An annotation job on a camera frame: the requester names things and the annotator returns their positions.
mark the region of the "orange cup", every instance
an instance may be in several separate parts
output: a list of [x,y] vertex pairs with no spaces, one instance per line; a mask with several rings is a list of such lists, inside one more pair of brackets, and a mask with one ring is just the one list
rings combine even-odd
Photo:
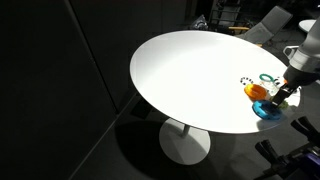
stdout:
[[258,84],[248,84],[244,88],[244,92],[249,96],[253,101],[263,100],[267,96],[267,91],[265,88]]

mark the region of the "table top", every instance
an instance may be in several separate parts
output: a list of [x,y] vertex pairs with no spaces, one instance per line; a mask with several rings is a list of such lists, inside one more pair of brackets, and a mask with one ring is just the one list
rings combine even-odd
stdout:
[[299,22],[299,27],[304,32],[309,32],[313,24],[316,22],[315,19],[307,19]]
[[286,66],[250,42],[209,31],[178,31],[142,44],[130,63],[139,93],[156,109],[190,126],[214,132],[252,133],[279,125],[300,103],[291,95],[280,120],[261,120],[240,80],[282,76]]

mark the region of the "table pedestal base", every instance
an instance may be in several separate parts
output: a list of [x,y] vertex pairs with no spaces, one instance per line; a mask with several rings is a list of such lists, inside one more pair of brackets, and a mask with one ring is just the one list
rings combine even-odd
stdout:
[[171,118],[162,125],[159,140],[164,153],[183,165],[202,161],[211,144],[207,131],[184,125]]

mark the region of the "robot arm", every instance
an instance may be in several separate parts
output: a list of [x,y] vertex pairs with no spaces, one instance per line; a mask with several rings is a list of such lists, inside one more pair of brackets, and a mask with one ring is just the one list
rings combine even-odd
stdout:
[[299,86],[307,86],[320,78],[320,17],[310,29],[305,41],[292,53],[290,65],[283,77],[284,84],[272,99],[279,106]]

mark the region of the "dark floor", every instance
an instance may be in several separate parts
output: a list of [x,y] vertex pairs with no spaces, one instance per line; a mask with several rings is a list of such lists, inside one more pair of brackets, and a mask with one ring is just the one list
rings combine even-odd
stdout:
[[[282,30],[263,48],[288,64],[282,54],[283,48],[301,44],[305,35],[296,25]],[[314,83],[301,92],[301,106],[292,120],[306,115],[320,129],[320,85]],[[155,109],[150,112],[148,105],[140,100],[139,96],[132,99],[70,179],[251,180],[270,167],[255,150],[257,142],[269,139],[280,155],[307,142],[305,136],[290,126],[291,120],[259,133],[234,135],[210,132],[208,156],[196,165],[179,165],[168,159],[159,145],[159,129],[167,117]]]

